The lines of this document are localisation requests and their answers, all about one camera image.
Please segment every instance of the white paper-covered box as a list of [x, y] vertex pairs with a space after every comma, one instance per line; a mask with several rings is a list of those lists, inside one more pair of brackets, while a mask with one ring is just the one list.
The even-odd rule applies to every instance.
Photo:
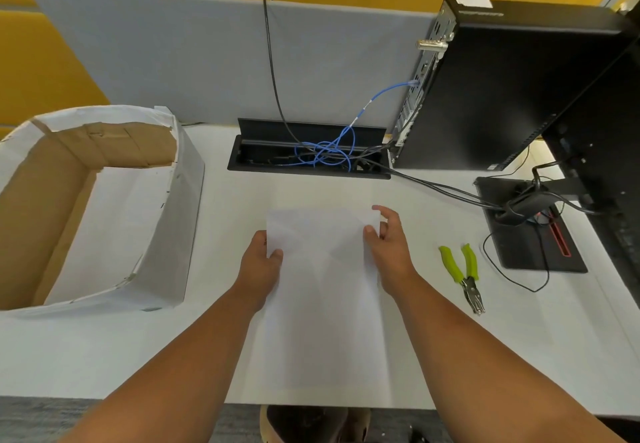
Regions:
[[166, 108], [90, 106], [0, 141], [0, 310], [179, 304], [204, 163]]

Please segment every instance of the left hand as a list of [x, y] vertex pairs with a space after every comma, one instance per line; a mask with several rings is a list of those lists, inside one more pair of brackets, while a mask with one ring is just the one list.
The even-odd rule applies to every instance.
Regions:
[[281, 249], [276, 249], [267, 258], [267, 231], [259, 230], [253, 235], [251, 244], [242, 256], [240, 272], [232, 289], [246, 297], [256, 312], [264, 306], [278, 281], [282, 258]]

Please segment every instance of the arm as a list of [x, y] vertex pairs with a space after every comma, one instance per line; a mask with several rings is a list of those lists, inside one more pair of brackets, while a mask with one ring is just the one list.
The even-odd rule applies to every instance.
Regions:
[[266, 253], [266, 233], [258, 231], [228, 292], [61, 442], [209, 441], [249, 322], [278, 279], [282, 251]]
[[382, 286], [402, 313], [429, 391], [457, 443], [621, 443], [548, 377], [508, 349], [418, 275], [400, 217], [364, 238]]

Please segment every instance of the gray partition panel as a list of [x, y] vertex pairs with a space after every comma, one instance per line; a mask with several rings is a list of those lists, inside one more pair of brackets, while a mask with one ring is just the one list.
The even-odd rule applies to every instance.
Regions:
[[[36, 0], [113, 104], [164, 105], [183, 122], [279, 119], [261, 0]], [[292, 121], [348, 124], [411, 79], [430, 13], [269, 2], [280, 103]], [[361, 125], [390, 127], [406, 90]]]

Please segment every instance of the floor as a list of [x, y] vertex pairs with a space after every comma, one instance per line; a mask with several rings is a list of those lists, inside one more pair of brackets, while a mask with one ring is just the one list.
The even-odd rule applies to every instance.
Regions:
[[[53, 442], [95, 404], [92, 399], [0, 397], [0, 443]], [[259, 406], [225, 405], [210, 443], [260, 443]], [[409, 428], [430, 443], [451, 443], [436, 411], [374, 409], [368, 442], [405, 443]]]

